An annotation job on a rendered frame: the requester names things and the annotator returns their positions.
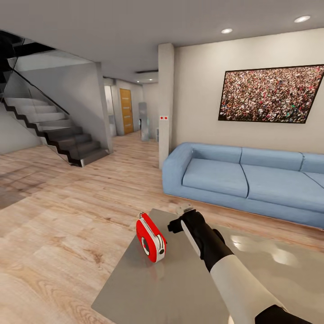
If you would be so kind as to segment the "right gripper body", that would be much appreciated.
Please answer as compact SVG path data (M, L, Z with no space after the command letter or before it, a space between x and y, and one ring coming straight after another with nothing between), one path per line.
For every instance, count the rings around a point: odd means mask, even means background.
M185 219L185 218L183 218L183 216L181 216L180 218L178 218L176 220L170 221L173 233L178 233L180 231L183 231L183 227L181 224L182 219Z

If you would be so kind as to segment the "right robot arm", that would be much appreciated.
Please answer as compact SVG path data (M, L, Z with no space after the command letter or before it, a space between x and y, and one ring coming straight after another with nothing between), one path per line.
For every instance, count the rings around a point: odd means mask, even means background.
M217 286L234 324L312 324L289 313L242 264L191 203L176 207L168 230L184 231Z

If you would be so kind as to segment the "radio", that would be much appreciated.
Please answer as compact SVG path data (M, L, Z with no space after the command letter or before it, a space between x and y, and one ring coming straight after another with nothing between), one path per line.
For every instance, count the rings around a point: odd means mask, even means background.
M151 262L158 262L166 254L166 239L146 213L137 221L137 236Z

